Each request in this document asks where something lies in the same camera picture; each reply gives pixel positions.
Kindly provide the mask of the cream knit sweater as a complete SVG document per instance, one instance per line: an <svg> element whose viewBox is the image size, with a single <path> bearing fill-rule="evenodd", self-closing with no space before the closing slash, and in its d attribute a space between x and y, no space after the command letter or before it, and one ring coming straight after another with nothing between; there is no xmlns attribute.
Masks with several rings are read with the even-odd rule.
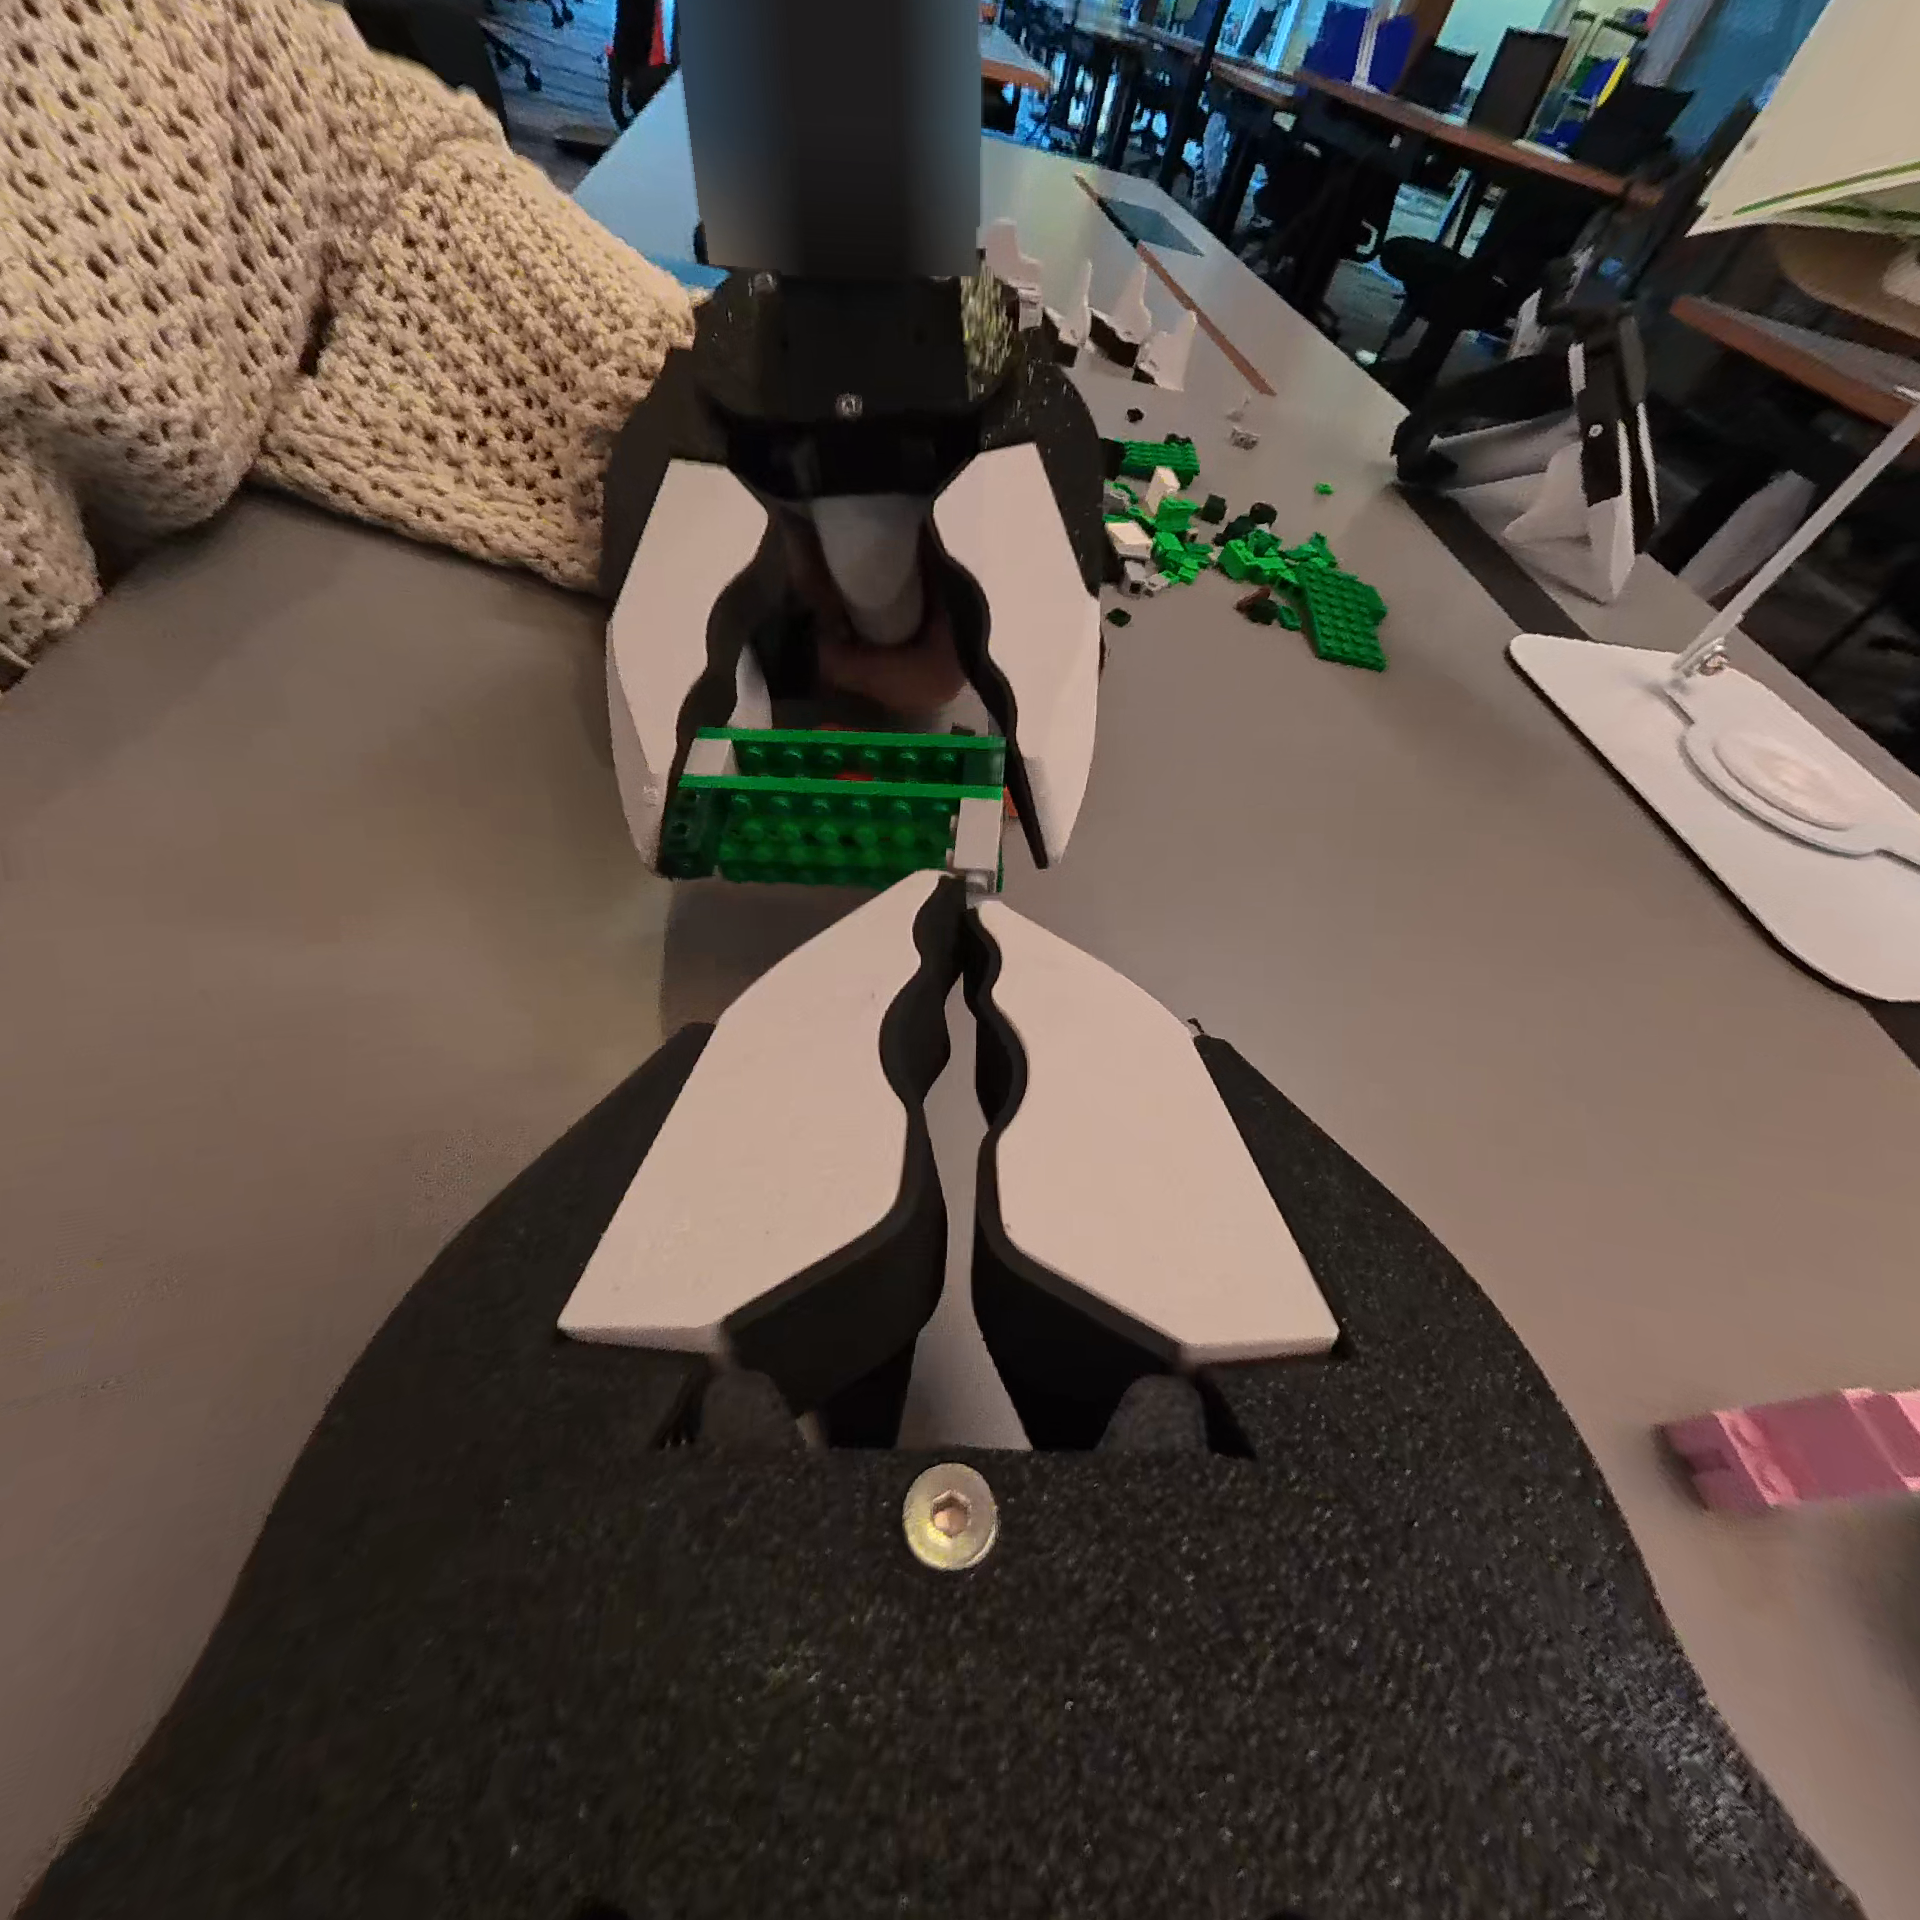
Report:
<svg viewBox="0 0 1920 1920"><path fill-rule="evenodd" d="M2 635L28 666L104 545L250 480L344 504L371 451L307 419L378 239L495 118L341 5L5 5Z"/></svg>

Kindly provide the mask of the person's left hand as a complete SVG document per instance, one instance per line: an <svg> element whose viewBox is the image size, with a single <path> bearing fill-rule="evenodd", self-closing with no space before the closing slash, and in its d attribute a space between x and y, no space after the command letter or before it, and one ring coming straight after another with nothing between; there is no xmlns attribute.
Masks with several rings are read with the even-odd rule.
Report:
<svg viewBox="0 0 1920 1920"><path fill-rule="evenodd" d="M968 690L947 608L925 603L906 641L875 642L855 632L847 611L829 600L811 617L818 687L894 715L930 715Z"/></svg>

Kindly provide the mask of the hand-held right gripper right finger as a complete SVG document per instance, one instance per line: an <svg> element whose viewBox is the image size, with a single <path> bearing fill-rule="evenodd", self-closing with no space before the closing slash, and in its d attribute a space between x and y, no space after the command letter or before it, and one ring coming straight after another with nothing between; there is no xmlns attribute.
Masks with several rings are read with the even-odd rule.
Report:
<svg viewBox="0 0 1920 1920"><path fill-rule="evenodd" d="M966 921L972 1306L1032 1449L1144 1378L1323 1361L1319 1288L1188 1022L999 901Z"/></svg>

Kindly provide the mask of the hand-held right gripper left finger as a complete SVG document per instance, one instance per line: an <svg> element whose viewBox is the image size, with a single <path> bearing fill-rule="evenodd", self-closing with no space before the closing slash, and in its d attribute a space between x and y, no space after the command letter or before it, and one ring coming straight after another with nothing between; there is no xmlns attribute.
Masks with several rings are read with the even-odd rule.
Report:
<svg viewBox="0 0 1920 1920"><path fill-rule="evenodd" d="M925 1103L960 933L960 879L906 877L660 1047L687 1066L564 1337L766 1377L832 1447L899 1441L947 1278Z"/></svg>

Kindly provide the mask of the black office chair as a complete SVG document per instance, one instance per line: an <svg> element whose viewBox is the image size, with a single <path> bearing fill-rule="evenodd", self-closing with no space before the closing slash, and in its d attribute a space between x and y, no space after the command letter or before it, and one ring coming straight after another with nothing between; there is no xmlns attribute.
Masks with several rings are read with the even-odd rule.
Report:
<svg viewBox="0 0 1920 1920"><path fill-rule="evenodd" d="M1511 322L1530 298L1525 270L1488 247L1458 255L1430 239L1397 235L1380 246L1379 265L1398 285L1400 302L1374 375L1404 402L1429 394L1461 335Z"/></svg>

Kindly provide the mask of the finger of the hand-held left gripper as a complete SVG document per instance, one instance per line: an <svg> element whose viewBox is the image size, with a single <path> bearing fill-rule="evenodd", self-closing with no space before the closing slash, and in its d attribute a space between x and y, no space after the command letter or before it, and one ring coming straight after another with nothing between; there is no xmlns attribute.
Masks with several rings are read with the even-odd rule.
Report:
<svg viewBox="0 0 1920 1920"><path fill-rule="evenodd" d="M751 617L712 615L771 530L730 470L672 459L608 621L608 731L615 787L643 867L660 870L667 801L701 730L768 730L775 707Z"/></svg>
<svg viewBox="0 0 1920 1920"><path fill-rule="evenodd" d="M980 451L938 497L930 529L966 582L963 658L1002 730L1028 853L1059 867L1092 768L1101 607L1038 446Z"/></svg>

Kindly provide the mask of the long wooden desk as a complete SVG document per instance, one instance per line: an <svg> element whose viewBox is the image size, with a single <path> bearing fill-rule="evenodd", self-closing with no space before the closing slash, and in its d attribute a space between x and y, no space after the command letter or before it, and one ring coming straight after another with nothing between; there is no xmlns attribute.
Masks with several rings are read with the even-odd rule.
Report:
<svg viewBox="0 0 1920 1920"><path fill-rule="evenodd" d="M1298 103L1336 109L1397 137L1445 149L1486 176L1530 176L1590 199L1639 209L1654 209L1664 195L1654 184L1616 176L1564 153L1530 147L1525 141L1474 129L1374 87L1308 74L1294 82L1294 93Z"/></svg>

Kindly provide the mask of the open instruction booklet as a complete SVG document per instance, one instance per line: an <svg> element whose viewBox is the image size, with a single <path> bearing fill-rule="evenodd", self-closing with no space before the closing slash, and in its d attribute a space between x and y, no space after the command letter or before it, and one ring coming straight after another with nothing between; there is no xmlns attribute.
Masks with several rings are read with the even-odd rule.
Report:
<svg viewBox="0 0 1920 1920"><path fill-rule="evenodd" d="M1831 3L1711 176L1694 235L1918 235L1918 5Z"/></svg>

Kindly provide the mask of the white book stand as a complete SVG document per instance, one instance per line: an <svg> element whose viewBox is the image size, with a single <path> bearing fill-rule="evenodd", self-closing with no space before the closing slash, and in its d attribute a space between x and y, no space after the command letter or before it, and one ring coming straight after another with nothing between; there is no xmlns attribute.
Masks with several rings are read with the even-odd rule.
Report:
<svg viewBox="0 0 1920 1920"><path fill-rule="evenodd" d="M1728 639L1915 441L1910 407L1674 657L1525 633L1508 658L1792 960L1869 1002L1918 1002L1918 815Z"/></svg>

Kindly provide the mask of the green lego assembly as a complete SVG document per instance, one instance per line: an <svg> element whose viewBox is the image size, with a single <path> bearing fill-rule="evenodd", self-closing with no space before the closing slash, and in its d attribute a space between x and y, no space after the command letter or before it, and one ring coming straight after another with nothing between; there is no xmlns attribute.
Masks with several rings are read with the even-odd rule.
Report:
<svg viewBox="0 0 1920 1920"><path fill-rule="evenodd" d="M715 879L879 891L909 873L949 873L955 808L1005 794L1005 745L966 730L709 727L667 806L698 790L730 801Z"/></svg>

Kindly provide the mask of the pile of green lego bricks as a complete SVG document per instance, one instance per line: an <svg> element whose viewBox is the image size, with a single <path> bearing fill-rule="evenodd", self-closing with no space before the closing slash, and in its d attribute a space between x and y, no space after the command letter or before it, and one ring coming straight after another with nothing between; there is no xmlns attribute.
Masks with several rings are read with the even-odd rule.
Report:
<svg viewBox="0 0 1920 1920"><path fill-rule="evenodd" d="M1132 622L1133 601L1218 582L1244 622L1303 635L1320 664L1384 673L1388 603L1323 533L1288 543L1272 501L1205 493L1187 437L1103 440L1100 453L1114 626Z"/></svg>

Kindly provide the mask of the black and white object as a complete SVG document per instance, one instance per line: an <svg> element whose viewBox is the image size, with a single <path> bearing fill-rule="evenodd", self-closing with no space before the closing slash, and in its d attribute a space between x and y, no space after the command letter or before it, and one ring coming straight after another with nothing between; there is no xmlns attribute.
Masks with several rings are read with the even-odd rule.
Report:
<svg viewBox="0 0 1920 1920"><path fill-rule="evenodd" d="M1634 312L1557 306L1530 353L1415 402L1391 463L1514 561L1614 603L1660 519Z"/></svg>

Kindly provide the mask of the wooden edged desk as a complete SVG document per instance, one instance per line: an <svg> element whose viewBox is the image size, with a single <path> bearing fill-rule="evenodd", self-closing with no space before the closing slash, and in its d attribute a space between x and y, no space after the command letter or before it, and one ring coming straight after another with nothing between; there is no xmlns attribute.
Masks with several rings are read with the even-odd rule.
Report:
<svg viewBox="0 0 1920 1920"><path fill-rule="evenodd" d="M1699 295L1674 301L1668 319L1850 416L1896 426L1918 402L1918 365L1899 353L1751 317Z"/></svg>

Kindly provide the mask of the pink lego figure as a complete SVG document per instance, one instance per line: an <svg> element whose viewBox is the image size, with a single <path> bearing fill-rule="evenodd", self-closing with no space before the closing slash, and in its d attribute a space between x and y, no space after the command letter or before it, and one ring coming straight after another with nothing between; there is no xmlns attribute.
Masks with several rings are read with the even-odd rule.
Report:
<svg viewBox="0 0 1920 1920"><path fill-rule="evenodd" d="M1701 1506L1763 1515L1918 1493L1918 1393L1845 1389L1716 1409L1656 1439Z"/></svg>

